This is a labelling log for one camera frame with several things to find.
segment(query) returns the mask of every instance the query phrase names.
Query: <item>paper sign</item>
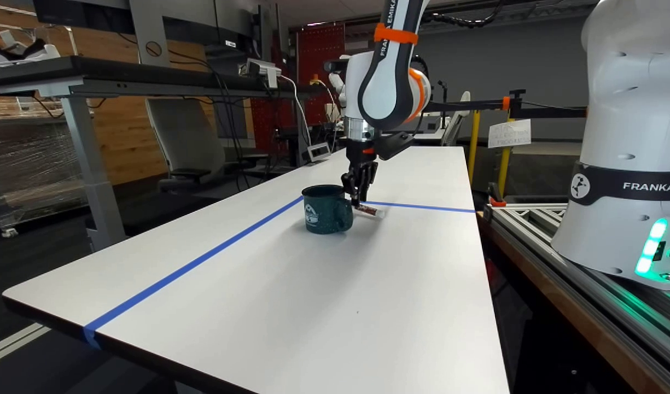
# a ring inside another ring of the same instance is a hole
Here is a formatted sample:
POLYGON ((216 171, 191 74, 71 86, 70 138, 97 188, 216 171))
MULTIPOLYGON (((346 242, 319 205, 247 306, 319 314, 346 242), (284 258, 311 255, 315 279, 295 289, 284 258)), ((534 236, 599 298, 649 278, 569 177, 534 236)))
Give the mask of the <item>paper sign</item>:
POLYGON ((532 144, 532 120, 500 123, 490 126, 488 147, 514 147, 515 145, 532 144))

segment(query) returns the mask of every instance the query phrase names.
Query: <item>franka emika robot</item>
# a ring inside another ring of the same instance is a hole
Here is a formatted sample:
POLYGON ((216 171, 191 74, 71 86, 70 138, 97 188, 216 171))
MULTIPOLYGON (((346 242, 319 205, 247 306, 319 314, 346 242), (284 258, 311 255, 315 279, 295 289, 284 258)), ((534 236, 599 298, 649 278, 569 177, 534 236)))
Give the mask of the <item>franka emika robot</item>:
MULTIPOLYGON (((413 120, 429 103, 429 79, 410 68, 427 3, 386 0, 374 50, 347 62, 342 182, 353 205, 367 200, 375 160, 414 140, 380 130, 413 120)), ((552 247, 590 269, 670 290, 670 0, 601 0, 582 44, 589 112, 552 247)))

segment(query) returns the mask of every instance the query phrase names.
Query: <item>green led light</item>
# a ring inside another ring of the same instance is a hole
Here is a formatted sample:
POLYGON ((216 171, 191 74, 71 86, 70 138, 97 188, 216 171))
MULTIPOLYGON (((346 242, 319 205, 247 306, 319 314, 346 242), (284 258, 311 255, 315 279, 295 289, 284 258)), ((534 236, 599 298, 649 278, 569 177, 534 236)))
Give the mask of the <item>green led light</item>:
POLYGON ((653 258, 653 254, 655 254, 656 250, 658 250, 658 242, 655 240, 647 240, 643 247, 643 256, 653 258))
POLYGON ((639 274, 645 274, 650 271, 650 266, 653 264, 650 259, 647 257, 642 257, 639 259, 639 264, 637 264, 637 272, 639 274))
POLYGON ((658 219, 650 229, 650 237, 652 239, 659 239, 658 242, 660 242, 660 239, 665 235, 665 230, 667 228, 668 221, 665 219, 658 219))

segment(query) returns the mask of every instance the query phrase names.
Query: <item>mug handle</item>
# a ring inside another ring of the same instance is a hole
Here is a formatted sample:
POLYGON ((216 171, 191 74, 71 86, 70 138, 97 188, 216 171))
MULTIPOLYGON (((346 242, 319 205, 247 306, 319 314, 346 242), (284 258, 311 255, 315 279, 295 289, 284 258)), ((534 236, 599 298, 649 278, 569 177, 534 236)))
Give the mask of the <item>mug handle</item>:
POLYGON ((345 221, 342 220, 342 217, 347 216, 347 212, 352 210, 352 202, 350 202, 347 199, 339 199, 337 201, 337 205, 335 205, 335 217, 337 218, 335 220, 335 223, 337 224, 337 230, 338 231, 344 231, 347 230, 347 227, 345 225, 345 221))

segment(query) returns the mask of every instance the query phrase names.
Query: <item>chair backrest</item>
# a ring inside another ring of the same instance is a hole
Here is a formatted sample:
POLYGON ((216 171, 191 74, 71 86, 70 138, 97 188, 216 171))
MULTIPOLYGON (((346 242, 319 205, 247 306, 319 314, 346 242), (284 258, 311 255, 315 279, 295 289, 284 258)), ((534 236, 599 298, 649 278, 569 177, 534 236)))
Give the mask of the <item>chair backrest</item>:
MULTIPOLYGON (((470 101, 470 92, 464 92, 460 101, 470 101)), ((464 118, 467 117, 469 113, 469 110, 454 112, 454 115, 452 115, 450 122, 447 123, 447 128, 444 130, 444 135, 442 136, 443 147, 448 147, 449 145, 456 143, 464 118)))
POLYGON ((225 152, 198 100, 146 99, 145 105, 170 170, 209 170, 202 182, 220 175, 225 152))

